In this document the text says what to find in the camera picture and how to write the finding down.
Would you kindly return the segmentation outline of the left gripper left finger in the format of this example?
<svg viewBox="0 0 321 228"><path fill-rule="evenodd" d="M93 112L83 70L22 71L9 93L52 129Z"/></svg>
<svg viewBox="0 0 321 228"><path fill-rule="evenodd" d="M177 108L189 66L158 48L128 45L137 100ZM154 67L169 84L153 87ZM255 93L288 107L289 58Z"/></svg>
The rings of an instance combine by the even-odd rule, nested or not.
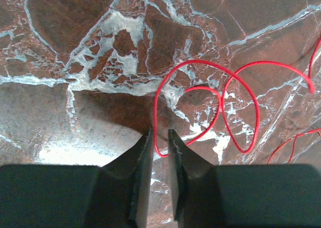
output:
<svg viewBox="0 0 321 228"><path fill-rule="evenodd" d="M105 166L1 166L1 227L146 227L153 131Z"/></svg>

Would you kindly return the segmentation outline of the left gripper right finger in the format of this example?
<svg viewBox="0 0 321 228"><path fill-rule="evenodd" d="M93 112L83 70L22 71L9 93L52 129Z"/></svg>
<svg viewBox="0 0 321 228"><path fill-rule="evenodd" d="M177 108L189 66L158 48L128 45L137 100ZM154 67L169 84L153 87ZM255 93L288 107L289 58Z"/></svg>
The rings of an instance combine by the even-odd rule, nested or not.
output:
<svg viewBox="0 0 321 228"><path fill-rule="evenodd" d="M307 164L213 165L168 131L179 227L320 227L320 173Z"/></svg>

